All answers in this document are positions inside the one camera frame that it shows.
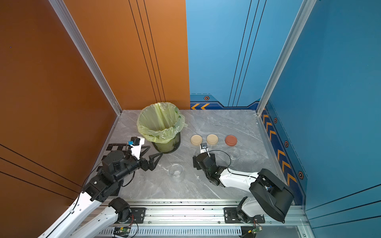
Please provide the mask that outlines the red jar lid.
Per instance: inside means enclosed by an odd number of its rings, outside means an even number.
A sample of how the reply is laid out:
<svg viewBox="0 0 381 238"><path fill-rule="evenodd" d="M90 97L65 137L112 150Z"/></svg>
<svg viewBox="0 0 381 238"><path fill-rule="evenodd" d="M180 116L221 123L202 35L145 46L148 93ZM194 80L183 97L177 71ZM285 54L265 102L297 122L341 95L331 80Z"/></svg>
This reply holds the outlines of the red jar lid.
<svg viewBox="0 0 381 238"><path fill-rule="evenodd" d="M228 135L225 137L225 143L228 146L235 146L237 145L238 140L234 135Z"/></svg>

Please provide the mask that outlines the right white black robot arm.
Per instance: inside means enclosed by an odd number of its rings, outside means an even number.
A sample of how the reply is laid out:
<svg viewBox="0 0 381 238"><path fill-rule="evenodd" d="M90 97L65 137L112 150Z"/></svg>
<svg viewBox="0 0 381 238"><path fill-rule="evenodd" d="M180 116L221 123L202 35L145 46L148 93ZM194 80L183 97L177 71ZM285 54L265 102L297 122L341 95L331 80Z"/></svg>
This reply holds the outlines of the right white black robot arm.
<svg viewBox="0 0 381 238"><path fill-rule="evenodd" d="M193 167L202 170L212 184L237 188L250 192L252 197L244 197L236 208L238 219L249 223L254 217L267 214L278 222L285 222L293 203L292 189L268 169L260 172L241 172L216 164L215 154L200 153L193 158Z"/></svg>

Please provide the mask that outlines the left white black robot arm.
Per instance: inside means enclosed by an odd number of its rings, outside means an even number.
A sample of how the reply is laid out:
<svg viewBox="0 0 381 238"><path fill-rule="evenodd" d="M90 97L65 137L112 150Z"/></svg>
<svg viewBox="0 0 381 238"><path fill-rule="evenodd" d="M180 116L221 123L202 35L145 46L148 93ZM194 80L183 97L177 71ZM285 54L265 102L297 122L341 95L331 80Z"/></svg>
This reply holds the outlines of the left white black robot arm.
<svg viewBox="0 0 381 238"><path fill-rule="evenodd" d="M134 222L130 205L122 198L114 198L107 207L85 225L84 219L121 186L124 178L135 171L153 171L162 153L143 155L150 146L129 145L125 151L115 150L102 160L102 167L82 189L75 202L45 231L42 238L93 238L108 226L119 222Z"/></svg>

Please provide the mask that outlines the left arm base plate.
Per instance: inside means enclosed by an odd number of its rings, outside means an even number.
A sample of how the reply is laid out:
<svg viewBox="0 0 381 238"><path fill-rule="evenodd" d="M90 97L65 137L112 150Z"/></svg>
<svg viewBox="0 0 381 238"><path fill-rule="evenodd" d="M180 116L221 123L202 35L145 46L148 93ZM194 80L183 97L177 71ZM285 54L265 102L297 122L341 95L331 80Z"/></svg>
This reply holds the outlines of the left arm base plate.
<svg viewBox="0 0 381 238"><path fill-rule="evenodd" d="M117 223L131 224L132 222L136 222L142 224L144 222L145 214L145 207L128 208L118 214Z"/></svg>

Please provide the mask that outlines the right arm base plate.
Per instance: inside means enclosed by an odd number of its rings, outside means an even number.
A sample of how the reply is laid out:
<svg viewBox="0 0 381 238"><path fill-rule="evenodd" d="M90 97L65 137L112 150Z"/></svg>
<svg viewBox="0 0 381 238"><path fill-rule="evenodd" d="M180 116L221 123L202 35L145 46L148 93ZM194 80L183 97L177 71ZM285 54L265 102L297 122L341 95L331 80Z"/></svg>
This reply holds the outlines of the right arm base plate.
<svg viewBox="0 0 381 238"><path fill-rule="evenodd" d="M253 222L256 224L264 224L266 222L264 215L256 215L255 217L250 218L246 215L239 215L237 209L233 207L225 207L223 208L223 212L226 224L253 224Z"/></svg>

